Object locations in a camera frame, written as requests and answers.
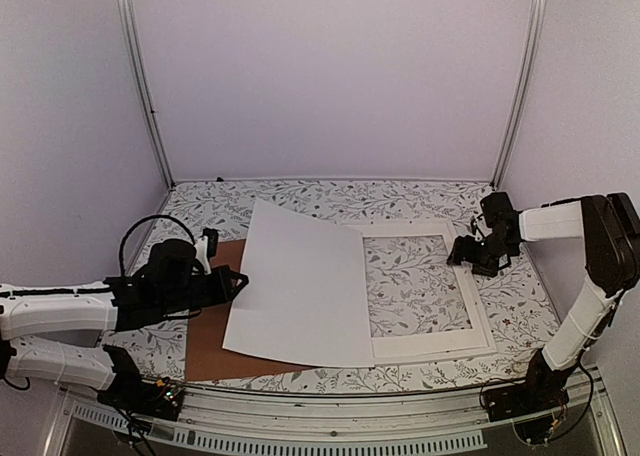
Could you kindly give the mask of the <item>red sunset photo print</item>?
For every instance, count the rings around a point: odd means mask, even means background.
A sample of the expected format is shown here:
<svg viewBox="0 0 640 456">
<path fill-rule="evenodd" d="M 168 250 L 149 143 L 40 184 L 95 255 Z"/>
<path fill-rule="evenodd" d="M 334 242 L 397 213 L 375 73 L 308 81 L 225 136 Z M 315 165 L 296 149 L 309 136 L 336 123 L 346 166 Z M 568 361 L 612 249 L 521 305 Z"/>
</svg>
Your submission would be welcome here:
<svg viewBox="0 0 640 456">
<path fill-rule="evenodd" d="M 374 357 L 359 232 L 256 200 L 223 340 L 240 354 L 312 367 Z"/>
</svg>

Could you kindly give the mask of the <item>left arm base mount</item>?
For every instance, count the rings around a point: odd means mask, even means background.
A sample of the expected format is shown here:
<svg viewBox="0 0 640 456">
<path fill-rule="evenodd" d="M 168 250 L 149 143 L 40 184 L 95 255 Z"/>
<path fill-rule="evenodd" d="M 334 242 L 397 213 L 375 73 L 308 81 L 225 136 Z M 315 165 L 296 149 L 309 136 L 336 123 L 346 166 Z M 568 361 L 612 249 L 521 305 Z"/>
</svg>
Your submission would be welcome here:
<svg viewBox="0 0 640 456">
<path fill-rule="evenodd" d="M 145 380 L 128 352 L 104 345 L 109 355 L 114 379 L 104 390 L 97 391 L 97 401 L 127 414 L 144 415 L 177 421 L 184 401 L 184 388 L 169 377 Z"/>
</svg>

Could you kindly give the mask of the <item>white picture frame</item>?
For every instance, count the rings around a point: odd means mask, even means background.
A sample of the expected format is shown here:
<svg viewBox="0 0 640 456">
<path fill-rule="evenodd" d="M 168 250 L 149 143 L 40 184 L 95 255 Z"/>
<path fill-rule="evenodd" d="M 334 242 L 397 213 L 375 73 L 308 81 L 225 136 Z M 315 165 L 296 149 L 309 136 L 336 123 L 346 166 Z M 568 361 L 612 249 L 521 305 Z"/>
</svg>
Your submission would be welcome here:
<svg viewBox="0 0 640 456">
<path fill-rule="evenodd" d="M 373 361 L 421 364 L 496 352 L 471 270 L 446 263 L 447 220 L 353 225 L 365 252 Z"/>
</svg>

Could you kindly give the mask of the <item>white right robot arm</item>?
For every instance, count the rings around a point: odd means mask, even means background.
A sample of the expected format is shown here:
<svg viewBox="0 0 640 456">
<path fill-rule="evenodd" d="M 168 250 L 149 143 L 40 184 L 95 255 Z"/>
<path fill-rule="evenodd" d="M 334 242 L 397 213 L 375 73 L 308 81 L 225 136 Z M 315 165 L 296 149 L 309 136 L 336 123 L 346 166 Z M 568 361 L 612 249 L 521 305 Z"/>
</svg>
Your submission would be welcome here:
<svg viewBox="0 0 640 456">
<path fill-rule="evenodd" d="M 476 275 L 495 277 L 520 255 L 523 243 L 580 239 L 585 277 L 557 333 L 540 350 L 552 372 L 573 369 L 599 339 L 624 294 L 639 282 L 639 215 L 628 194 L 588 195 L 518 211 L 507 193 L 480 202 L 488 234 L 474 228 L 455 238 L 447 264 L 467 263 Z"/>
</svg>

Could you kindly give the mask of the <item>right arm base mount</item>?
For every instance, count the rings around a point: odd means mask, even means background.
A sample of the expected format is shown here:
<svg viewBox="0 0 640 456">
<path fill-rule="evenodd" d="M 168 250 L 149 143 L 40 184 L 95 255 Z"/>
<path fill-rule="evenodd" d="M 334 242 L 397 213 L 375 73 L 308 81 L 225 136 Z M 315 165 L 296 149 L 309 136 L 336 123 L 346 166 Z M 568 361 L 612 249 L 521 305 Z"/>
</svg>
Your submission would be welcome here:
<svg viewBox="0 0 640 456">
<path fill-rule="evenodd" d="M 565 389 L 569 376 L 575 371 L 574 364 L 564 370 L 552 370 L 538 349 L 532 356 L 524 381 L 501 388 L 482 389 L 479 395 L 481 407 L 491 422 L 562 407 L 569 402 Z M 515 426 L 516 435 L 525 443 L 540 445 L 547 443 L 559 424 L 556 417 L 546 416 Z"/>
</svg>

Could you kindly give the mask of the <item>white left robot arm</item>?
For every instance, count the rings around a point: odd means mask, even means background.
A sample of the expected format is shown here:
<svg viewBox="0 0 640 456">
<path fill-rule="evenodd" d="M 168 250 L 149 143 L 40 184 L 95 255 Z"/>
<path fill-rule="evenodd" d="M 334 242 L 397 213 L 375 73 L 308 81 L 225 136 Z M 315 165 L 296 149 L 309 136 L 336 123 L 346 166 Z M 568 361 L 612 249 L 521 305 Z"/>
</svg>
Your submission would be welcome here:
<svg viewBox="0 0 640 456">
<path fill-rule="evenodd" d="M 193 316 L 232 302 L 248 285 L 228 265 L 212 266 L 215 244 L 169 239 L 154 245 L 132 275 L 59 288 L 1 289 L 1 375 L 78 384 L 108 392 L 128 410 L 148 402 L 148 388 L 119 347 L 78 347 L 47 339 L 71 331 L 127 332 Z"/>
</svg>

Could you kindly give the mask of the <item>brown cardboard backing board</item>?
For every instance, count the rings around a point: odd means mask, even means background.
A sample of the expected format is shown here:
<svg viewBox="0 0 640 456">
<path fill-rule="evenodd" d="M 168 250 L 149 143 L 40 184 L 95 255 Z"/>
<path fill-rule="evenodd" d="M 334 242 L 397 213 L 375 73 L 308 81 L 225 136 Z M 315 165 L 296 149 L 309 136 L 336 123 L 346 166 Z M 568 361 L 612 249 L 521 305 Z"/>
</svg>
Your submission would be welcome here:
<svg viewBox="0 0 640 456">
<path fill-rule="evenodd" d="M 218 382 L 309 369 L 308 366 L 260 359 L 224 349 L 230 309 L 230 303 L 208 307 L 188 321 L 185 359 L 187 382 Z"/>
</svg>

